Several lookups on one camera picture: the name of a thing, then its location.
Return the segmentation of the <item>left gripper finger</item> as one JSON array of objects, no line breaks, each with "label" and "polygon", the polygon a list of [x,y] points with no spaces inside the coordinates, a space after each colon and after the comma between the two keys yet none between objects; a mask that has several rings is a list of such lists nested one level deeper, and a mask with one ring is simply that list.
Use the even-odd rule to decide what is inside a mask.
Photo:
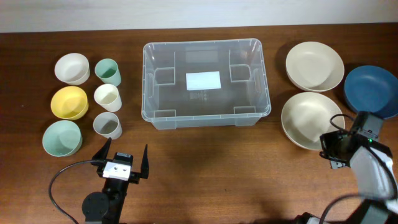
[{"label": "left gripper finger", "polygon": [[140,178],[148,179],[148,177],[149,177],[149,158],[148,158],[148,145],[146,144],[141,162]]},{"label": "left gripper finger", "polygon": [[101,161],[105,161],[107,159],[111,141],[112,138],[108,138],[104,146],[92,157],[92,165],[99,166]]}]

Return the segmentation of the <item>cream bowl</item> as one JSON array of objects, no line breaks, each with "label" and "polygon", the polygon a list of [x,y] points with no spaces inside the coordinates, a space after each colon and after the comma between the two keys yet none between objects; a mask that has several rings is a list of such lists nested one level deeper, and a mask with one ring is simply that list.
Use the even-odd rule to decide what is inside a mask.
[{"label": "cream bowl", "polygon": [[320,136],[336,131],[330,124],[330,118],[341,113],[339,106],[325,95],[298,93],[289,98],[282,108],[282,128],[294,144],[304,149],[320,151]]}]

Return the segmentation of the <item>dark blue bowl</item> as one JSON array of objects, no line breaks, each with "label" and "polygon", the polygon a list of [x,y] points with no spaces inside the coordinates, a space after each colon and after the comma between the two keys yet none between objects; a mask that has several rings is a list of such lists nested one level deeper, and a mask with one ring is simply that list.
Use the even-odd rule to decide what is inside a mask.
[{"label": "dark blue bowl", "polygon": [[397,78],[384,68],[363,65],[350,71],[344,97],[355,113],[368,111],[383,119],[397,116]]}]

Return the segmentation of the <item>beige bowl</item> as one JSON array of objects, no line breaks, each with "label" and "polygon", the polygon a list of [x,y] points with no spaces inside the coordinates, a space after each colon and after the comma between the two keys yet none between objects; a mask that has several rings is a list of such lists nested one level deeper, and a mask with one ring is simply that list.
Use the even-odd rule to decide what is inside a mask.
[{"label": "beige bowl", "polygon": [[340,55],[320,42],[302,42],[287,54],[285,68],[289,80],[304,91],[324,92],[338,86],[345,74]]}]

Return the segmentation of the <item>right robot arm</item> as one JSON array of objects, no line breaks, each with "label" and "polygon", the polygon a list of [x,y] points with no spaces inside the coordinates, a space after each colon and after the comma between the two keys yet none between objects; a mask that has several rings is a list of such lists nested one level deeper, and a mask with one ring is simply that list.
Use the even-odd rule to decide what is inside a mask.
[{"label": "right robot arm", "polygon": [[397,181],[392,169],[389,147],[379,142],[384,120],[367,111],[352,118],[351,129],[339,127],[320,136],[320,156],[330,161],[332,169],[349,167],[357,180],[358,192],[345,194],[330,202],[320,217],[310,213],[296,216],[299,224],[327,223],[331,208],[342,200],[360,198],[358,208],[342,223],[397,223]]}]

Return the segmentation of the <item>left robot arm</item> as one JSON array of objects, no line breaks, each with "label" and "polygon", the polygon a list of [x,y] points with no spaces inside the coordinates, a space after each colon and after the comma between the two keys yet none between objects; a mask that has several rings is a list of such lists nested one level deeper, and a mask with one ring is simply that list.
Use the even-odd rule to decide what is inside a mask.
[{"label": "left robot arm", "polygon": [[112,159],[107,158],[111,141],[111,138],[106,141],[91,162],[105,183],[100,192],[93,192],[84,199],[82,212],[85,223],[118,223],[129,184],[138,184],[141,179],[149,177],[147,148],[144,149],[140,171],[134,172],[132,155],[117,152]]}]

